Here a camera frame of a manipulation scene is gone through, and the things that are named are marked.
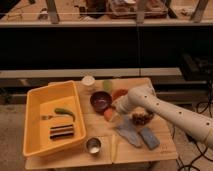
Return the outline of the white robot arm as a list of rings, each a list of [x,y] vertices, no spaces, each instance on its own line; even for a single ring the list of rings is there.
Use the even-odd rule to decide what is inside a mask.
[[[213,118],[159,99],[148,85],[131,88],[115,101],[114,106],[119,114],[130,113],[137,107],[145,108],[213,149]]]

